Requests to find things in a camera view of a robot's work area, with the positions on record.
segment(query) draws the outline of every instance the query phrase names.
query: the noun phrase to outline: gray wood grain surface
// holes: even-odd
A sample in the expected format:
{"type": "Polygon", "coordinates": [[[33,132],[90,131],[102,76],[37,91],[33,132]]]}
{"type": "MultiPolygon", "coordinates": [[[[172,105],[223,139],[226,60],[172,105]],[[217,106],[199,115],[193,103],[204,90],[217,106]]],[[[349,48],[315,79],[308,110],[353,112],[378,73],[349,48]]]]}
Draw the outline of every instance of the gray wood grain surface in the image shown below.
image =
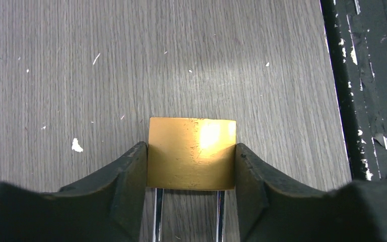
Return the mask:
{"type": "MultiPolygon", "coordinates": [[[[179,116],[237,120],[266,162],[339,187],[350,175],[323,26],[313,0],[0,0],[0,180],[56,191],[147,141],[149,117],[179,116]]],[[[164,241],[212,241],[215,197],[167,192],[164,241]]],[[[141,241],[152,205],[148,190],[141,241]]],[[[239,241],[233,192],[227,211],[239,241]]]]}

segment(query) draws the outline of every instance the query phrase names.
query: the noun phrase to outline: gold bar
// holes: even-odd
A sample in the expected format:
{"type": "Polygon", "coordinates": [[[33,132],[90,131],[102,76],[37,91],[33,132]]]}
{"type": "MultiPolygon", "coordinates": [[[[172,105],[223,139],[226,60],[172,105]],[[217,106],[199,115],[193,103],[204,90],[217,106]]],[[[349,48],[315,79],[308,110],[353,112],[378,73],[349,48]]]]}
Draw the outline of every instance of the gold bar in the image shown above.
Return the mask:
{"type": "Polygon", "coordinates": [[[152,117],[148,186],[181,190],[234,189],[236,122],[152,117]]]}

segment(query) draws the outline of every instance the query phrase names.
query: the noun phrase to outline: black plastic part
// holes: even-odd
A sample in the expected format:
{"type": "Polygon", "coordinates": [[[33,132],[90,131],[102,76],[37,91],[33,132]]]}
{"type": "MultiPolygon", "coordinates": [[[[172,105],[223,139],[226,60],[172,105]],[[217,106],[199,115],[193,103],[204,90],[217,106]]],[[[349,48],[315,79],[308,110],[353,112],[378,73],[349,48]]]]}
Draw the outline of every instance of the black plastic part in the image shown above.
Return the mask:
{"type": "Polygon", "coordinates": [[[147,146],[57,193],[0,183],[0,241],[139,241],[147,146]]]}
{"type": "Polygon", "coordinates": [[[354,181],[322,192],[236,145],[241,241],[387,241],[387,183],[354,181]]]}
{"type": "Polygon", "coordinates": [[[387,181],[387,0],[321,0],[352,177],[387,181]]]}

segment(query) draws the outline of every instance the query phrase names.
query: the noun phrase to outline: gold block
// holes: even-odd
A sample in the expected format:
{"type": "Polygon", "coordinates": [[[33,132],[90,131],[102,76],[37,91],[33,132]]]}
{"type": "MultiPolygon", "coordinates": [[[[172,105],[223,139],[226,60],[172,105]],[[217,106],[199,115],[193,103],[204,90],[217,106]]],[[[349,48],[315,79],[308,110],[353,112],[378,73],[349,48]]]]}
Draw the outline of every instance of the gold block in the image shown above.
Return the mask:
{"type": "Polygon", "coordinates": [[[148,186],[181,190],[234,189],[236,122],[152,117],[148,186]]]}

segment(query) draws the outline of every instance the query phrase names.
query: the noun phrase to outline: thin metal leg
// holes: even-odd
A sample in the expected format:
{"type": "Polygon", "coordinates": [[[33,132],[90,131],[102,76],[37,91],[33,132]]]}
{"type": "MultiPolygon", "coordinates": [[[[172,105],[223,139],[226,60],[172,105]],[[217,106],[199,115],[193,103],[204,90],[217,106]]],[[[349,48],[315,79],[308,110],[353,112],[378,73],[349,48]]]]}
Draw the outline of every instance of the thin metal leg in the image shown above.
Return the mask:
{"type": "Polygon", "coordinates": [[[155,205],[154,205],[154,230],[153,242],[161,242],[161,217],[162,217],[162,202],[164,198],[164,189],[155,188],[155,205]]]}
{"type": "Polygon", "coordinates": [[[223,242],[225,232],[225,191],[217,192],[216,242],[223,242]]]}

